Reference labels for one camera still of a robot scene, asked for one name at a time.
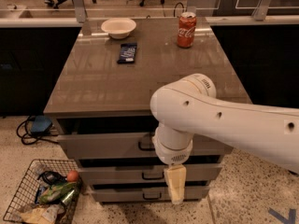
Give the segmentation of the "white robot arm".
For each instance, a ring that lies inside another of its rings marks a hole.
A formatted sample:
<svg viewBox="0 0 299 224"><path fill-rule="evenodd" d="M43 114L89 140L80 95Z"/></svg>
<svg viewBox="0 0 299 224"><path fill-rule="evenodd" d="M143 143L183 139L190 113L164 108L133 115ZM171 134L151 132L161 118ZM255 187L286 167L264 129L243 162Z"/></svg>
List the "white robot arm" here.
<svg viewBox="0 0 299 224"><path fill-rule="evenodd" d="M159 121L152 142L173 204L184 200L193 137L200 134L299 173L299 110L226 102L212 80L193 74L158 89L150 111Z"/></svg>

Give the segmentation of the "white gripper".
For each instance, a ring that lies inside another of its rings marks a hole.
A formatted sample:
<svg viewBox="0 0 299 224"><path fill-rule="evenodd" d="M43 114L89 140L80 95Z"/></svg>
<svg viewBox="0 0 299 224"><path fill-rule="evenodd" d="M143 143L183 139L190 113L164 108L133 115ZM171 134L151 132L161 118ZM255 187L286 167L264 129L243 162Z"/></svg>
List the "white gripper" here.
<svg viewBox="0 0 299 224"><path fill-rule="evenodd" d="M192 133L178 131L162 123L152 137L159 159L166 165L172 165L164 169L164 179L172 204L180 204L184 200L187 171L182 163L190 157L192 139Z"/></svg>

